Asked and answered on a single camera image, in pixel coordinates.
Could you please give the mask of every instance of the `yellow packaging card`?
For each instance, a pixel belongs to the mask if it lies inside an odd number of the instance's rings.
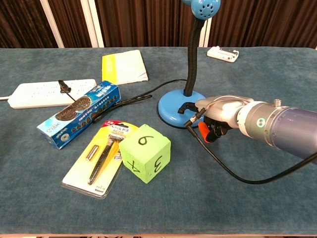
[[[115,54],[103,56],[103,81],[117,84]]]
[[[97,198],[105,198],[111,188],[109,186],[111,182],[113,182],[112,180],[116,176],[122,163],[122,158],[118,156],[120,153],[119,142],[113,143],[94,182],[89,185],[88,180],[92,171],[107,145],[109,135],[124,136],[126,138],[136,130],[136,126],[126,122],[114,123],[102,127],[64,177],[62,185]],[[97,150],[95,149],[93,156],[90,156],[91,159],[88,160],[87,158],[90,152],[93,151],[92,149],[95,145],[98,146],[98,148]]]

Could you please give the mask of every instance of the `brown curtain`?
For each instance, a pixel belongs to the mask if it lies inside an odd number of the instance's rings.
[[[64,46],[91,47],[80,0],[49,0],[49,4]]]
[[[39,0],[0,1],[0,48],[57,48]]]
[[[208,46],[317,45],[317,0],[222,0]]]
[[[105,47],[187,46],[194,20],[181,0],[95,0]]]

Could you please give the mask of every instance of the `lamp head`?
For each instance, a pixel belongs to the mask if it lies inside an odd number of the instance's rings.
[[[207,20],[216,15],[220,0],[182,0],[191,6],[193,15],[200,20]]]

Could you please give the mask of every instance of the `oreo cookie box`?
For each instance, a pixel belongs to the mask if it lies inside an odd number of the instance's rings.
[[[119,87],[103,81],[71,105],[38,125],[37,129],[52,146],[61,149],[86,129],[97,114],[119,102],[120,99]]]

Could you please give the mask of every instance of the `yellow notebook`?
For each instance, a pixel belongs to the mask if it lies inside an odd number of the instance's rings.
[[[103,56],[102,80],[113,84],[148,81],[139,50]]]

